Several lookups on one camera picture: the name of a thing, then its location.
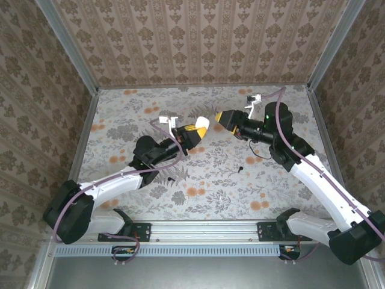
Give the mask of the floral patterned table cover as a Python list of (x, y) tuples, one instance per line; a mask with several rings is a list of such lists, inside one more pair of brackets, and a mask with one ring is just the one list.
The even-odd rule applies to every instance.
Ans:
[(177, 116), (189, 125), (199, 116), (210, 120), (201, 143), (176, 165), (159, 172), (142, 189), (123, 193), (99, 211), (123, 210), (134, 220), (273, 219), (289, 208), (328, 218), (320, 201), (270, 157), (266, 144), (236, 139), (215, 121), (225, 110), (244, 110), (246, 97), (260, 93), (257, 120), (275, 101), (276, 85), (178, 87), (101, 90), (79, 174), (94, 181), (124, 169), (137, 140), (163, 135), (150, 121)]

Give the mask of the aluminium base beam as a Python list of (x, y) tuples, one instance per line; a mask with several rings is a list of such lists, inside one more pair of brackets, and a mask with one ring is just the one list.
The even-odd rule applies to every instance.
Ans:
[(79, 244), (86, 239), (97, 240), (99, 234), (113, 237), (124, 225), (151, 223), (149, 242), (159, 244), (214, 244), (214, 243), (294, 243), (295, 241), (259, 241), (258, 222), (275, 220), (193, 220), (193, 221), (131, 221), (120, 217), (98, 218), (79, 225), (64, 225), (64, 232), (54, 232), (54, 240), (63, 244)]

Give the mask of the grey metal panel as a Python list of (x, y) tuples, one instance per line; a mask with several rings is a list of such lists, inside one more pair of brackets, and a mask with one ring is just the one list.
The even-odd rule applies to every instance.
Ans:
[(47, 289), (369, 289), (359, 265), (324, 252), (303, 263), (268, 257), (58, 258)]

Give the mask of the aluminium table side rail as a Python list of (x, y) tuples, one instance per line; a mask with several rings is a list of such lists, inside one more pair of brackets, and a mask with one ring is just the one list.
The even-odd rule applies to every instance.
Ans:
[(75, 182), (78, 180), (79, 174), (81, 171), (81, 166), (84, 159), (88, 138), (90, 136), (93, 119), (96, 114), (98, 100), (99, 100), (99, 95), (98, 93), (96, 93), (91, 98), (90, 106), (87, 111), (84, 126), (79, 138), (79, 143), (78, 143), (76, 153), (73, 159), (72, 167), (69, 173), (69, 179)]
[(341, 184), (344, 184), (342, 174), (340, 172), (340, 168), (339, 168), (339, 165), (337, 162), (337, 158), (336, 158), (336, 155), (335, 155), (335, 152), (334, 152), (334, 149), (333, 149), (333, 146), (332, 146), (332, 143), (331, 143), (328, 131), (327, 131), (327, 127), (325, 125), (324, 118), (322, 116), (322, 112), (321, 112), (321, 109), (319, 107), (319, 104), (318, 104), (318, 101), (316, 98), (316, 94), (310, 88), (306, 87), (306, 89), (307, 89), (307, 95), (309, 98), (309, 102), (310, 102), (310, 105), (311, 105), (312, 110), (313, 110), (313, 115), (315, 117), (316, 124), (317, 124), (318, 129), (319, 129), (321, 140), (322, 140), (322, 143), (324, 145), (325, 154), (326, 154), (326, 157), (328, 159), (328, 163), (329, 163), (330, 168), (331, 168), (331, 173), (336, 178), (337, 181), (339, 181)]

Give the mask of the aluminium frame post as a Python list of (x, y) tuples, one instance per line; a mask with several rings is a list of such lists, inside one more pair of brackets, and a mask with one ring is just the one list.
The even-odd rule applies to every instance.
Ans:
[(347, 36), (354, 21), (359, 15), (366, 0), (349, 0), (339, 21), (332, 32), (325, 49), (323, 50), (308, 82), (309, 91), (313, 92), (322, 80), (338, 49)]
[(92, 97), (98, 85), (52, 0), (35, 0)]

